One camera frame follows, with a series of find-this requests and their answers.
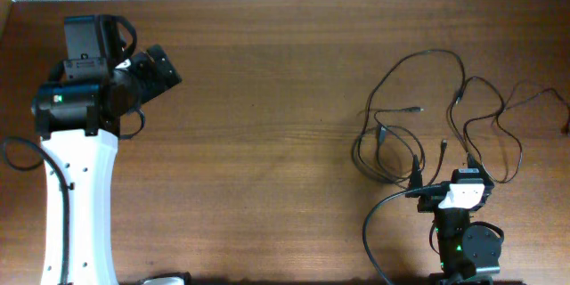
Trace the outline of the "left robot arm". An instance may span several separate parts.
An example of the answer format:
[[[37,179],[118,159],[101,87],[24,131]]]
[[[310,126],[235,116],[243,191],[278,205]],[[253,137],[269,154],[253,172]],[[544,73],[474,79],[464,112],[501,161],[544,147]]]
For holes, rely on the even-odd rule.
[[[110,195],[125,115],[182,79],[159,45],[136,50],[136,30],[109,14],[64,21],[68,57],[32,103],[44,160],[44,284],[115,284]]]

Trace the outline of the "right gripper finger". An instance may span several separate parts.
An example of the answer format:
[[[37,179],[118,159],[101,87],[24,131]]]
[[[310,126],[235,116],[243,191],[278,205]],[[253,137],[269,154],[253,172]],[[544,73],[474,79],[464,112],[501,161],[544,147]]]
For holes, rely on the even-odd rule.
[[[475,169],[478,173],[478,176],[481,177],[486,183],[491,183],[492,180],[484,169],[484,166],[476,160],[476,158],[471,154],[467,154],[467,165],[469,169]]]
[[[411,173],[408,179],[408,185],[406,188],[407,194],[405,195],[406,198],[418,198],[417,193],[412,193],[412,190],[419,189],[423,186],[422,183],[422,170],[419,163],[419,157],[414,155],[412,157],[412,166],[411,166]]]

